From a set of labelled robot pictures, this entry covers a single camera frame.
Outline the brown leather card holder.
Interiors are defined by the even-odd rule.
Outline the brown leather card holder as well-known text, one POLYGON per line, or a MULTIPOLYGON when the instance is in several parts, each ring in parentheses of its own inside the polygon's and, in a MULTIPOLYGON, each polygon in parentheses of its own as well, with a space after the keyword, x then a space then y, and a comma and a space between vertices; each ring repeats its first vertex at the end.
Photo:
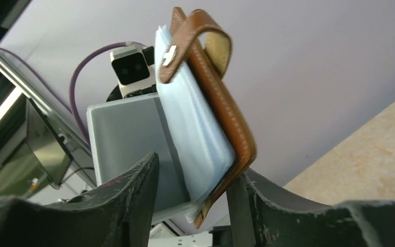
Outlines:
POLYGON ((222 79, 230 36, 202 9, 174 7, 155 34, 145 89, 90 106, 89 137, 98 184, 150 152, 159 157, 152 221, 185 214, 199 228, 212 205, 255 160, 253 134, 222 79))

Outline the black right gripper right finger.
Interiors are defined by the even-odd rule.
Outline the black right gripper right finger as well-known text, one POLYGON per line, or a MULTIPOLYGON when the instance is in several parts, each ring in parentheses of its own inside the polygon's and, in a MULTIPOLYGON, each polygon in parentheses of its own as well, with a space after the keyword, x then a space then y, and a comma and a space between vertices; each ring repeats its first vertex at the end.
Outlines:
POLYGON ((395 246, 395 201, 325 205, 251 169, 226 194, 234 246, 395 246))

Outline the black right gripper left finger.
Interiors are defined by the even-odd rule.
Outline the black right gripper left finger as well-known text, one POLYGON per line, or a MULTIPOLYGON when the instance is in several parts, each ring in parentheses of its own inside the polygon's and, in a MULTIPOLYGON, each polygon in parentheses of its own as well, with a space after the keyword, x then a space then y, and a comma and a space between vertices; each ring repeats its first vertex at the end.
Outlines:
POLYGON ((147 246, 158 177, 159 157, 150 152, 65 203, 0 196, 0 246, 147 246))

